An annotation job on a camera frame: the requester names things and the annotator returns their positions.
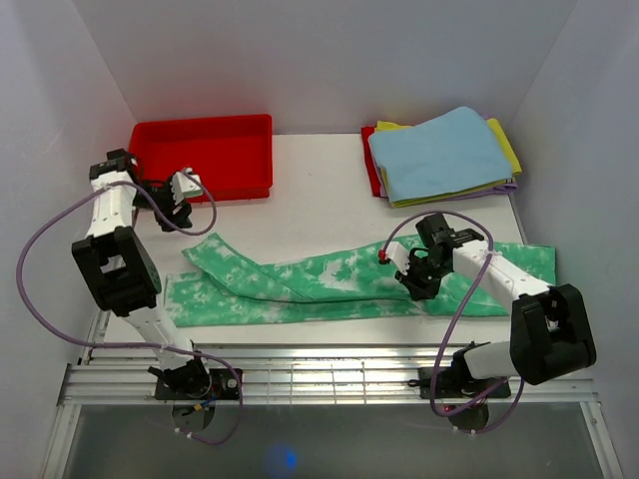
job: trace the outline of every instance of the folded towel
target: folded towel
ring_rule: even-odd
[[[512,176],[490,128],[466,107],[413,128],[375,132],[368,143],[392,203],[461,192]]]
[[[398,240],[407,248],[421,246],[417,235]],[[436,299],[411,301],[394,279],[394,268],[378,263],[381,245],[260,265],[220,236],[210,235],[183,251],[203,271],[170,274],[164,308],[177,326],[454,313],[470,287],[469,279],[449,274]],[[552,247],[496,243],[495,248],[530,274],[554,282]],[[464,315],[503,314],[503,308],[480,289],[464,310]]]
[[[501,151],[506,157],[506,160],[508,160],[510,167],[512,168],[513,178],[511,180],[493,182],[487,185],[481,185],[476,188],[471,188],[463,192],[448,193],[448,194],[437,195],[435,197],[429,197],[429,198],[416,198],[413,200],[405,200],[402,202],[396,202],[392,204],[392,206],[394,208],[401,208],[401,207],[409,207],[412,205],[420,205],[424,203],[441,202],[444,200],[447,200],[447,201],[467,200],[470,198],[485,197],[487,195],[507,195],[509,193],[514,192],[517,189],[517,182],[515,181],[514,177],[521,173],[521,166],[519,165],[519,160],[517,160],[515,153],[512,151],[512,147],[510,146],[510,143],[508,143],[506,134],[503,132],[503,129],[501,128],[501,125],[499,124],[499,121],[495,118],[489,118],[486,120],[486,124],[488,125],[488,127],[490,127],[490,130],[492,131],[495,138],[499,142]],[[411,128],[411,127],[398,125],[397,123],[392,123],[392,122],[378,121],[377,126],[375,127],[375,130],[377,132],[383,132],[383,131],[402,130],[405,128]],[[370,158],[371,158],[371,167],[376,170],[376,174],[378,175],[378,180],[380,181],[380,184],[381,184],[380,190],[383,190],[385,192],[383,172],[379,169],[377,164],[374,162],[374,158],[372,157],[372,155],[370,155]]]

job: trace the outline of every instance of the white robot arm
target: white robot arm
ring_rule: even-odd
[[[139,182],[135,167],[136,160],[130,153],[110,152],[106,162],[91,167],[91,186],[97,191],[118,181],[140,185],[172,223],[189,228],[191,206],[187,198],[201,195],[202,190],[182,172],[165,182]],[[197,175],[190,176],[199,180]],[[133,187],[109,187],[95,199],[91,227],[84,239],[73,243],[72,254],[101,309],[112,310],[125,319],[147,342],[193,351],[193,343],[157,307],[162,291],[160,276],[133,229],[134,207],[148,206]],[[156,220],[164,231],[172,230]],[[150,372],[171,391],[194,398],[209,391],[211,377],[201,358],[167,350],[157,350],[156,355],[160,369],[150,368]]]
[[[416,227],[426,248],[408,251],[392,242],[380,257],[396,266],[395,277],[412,299],[435,298],[441,279],[453,271],[477,277],[488,254],[480,234],[456,232],[442,214],[427,216]],[[419,251],[427,255],[418,256]],[[457,351],[442,372],[444,386],[447,381],[463,389],[472,382],[515,375],[534,385],[595,362],[585,306],[574,286],[548,284],[493,251],[480,287],[510,314],[510,341],[473,343]]]

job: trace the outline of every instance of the green and white towel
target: green and white towel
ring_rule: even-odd
[[[417,235],[398,241],[408,249],[422,247]],[[411,301],[394,278],[395,268],[378,263],[381,246],[382,241],[287,264],[257,264],[213,234],[183,251],[202,271],[167,276],[165,310],[177,326],[454,314],[470,279],[449,274],[436,299]],[[495,249],[528,273],[554,283],[554,248],[497,242]],[[505,313],[480,289],[464,310],[467,316]]]

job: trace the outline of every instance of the red tray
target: red tray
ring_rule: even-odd
[[[249,200],[269,197],[272,136],[271,115],[149,122],[136,125],[129,150],[143,180],[191,167],[216,200]]]

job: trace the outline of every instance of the white surface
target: white surface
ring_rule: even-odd
[[[486,261],[488,243],[470,241],[452,252],[452,268],[455,272],[474,280]],[[494,254],[490,266],[479,284],[503,308],[510,313],[512,301],[522,294],[534,296],[548,290],[548,283],[531,276],[501,254]]]
[[[0,64],[0,475],[34,478],[78,350],[27,312],[16,261],[42,223],[91,193],[89,166],[126,145],[133,118],[70,0],[1,0]],[[86,207],[49,230],[25,270],[36,306],[79,336],[95,305],[70,248],[90,217]]]
[[[279,262],[352,248],[385,239],[415,213],[454,210],[485,224],[496,240],[521,242],[508,197],[393,210],[387,200],[373,198],[363,163],[360,135],[298,135],[274,137],[275,183],[266,200],[219,206],[220,235],[257,262]],[[194,228],[203,228],[211,210],[194,210]],[[468,224],[448,218],[454,228]],[[180,253],[202,238],[164,234],[153,215],[142,213],[136,231],[160,273],[195,270]],[[415,234],[414,226],[403,234]],[[388,317],[298,324],[191,327],[184,331],[200,344],[430,344],[440,343],[449,318]],[[453,341],[504,340],[509,320],[467,318]],[[112,317],[105,340],[139,340],[122,319]],[[123,354],[95,351],[95,354]]]
[[[507,124],[576,0],[75,0],[138,121],[271,113],[280,133]]]
[[[603,414],[625,477],[639,477],[639,4],[581,0],[509,129],[528,238],[558,247],[583,293]]]

